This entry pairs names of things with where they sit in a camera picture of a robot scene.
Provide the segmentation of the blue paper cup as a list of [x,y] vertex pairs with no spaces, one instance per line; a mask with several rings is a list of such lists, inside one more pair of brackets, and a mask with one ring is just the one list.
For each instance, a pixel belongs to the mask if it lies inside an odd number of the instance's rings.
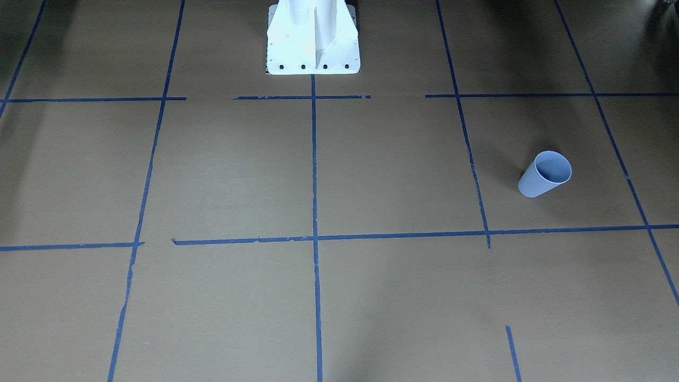
[[535,198],[570,181],[572,167],[569,160],[555,151],[536,155],[517,184],[525,197]]

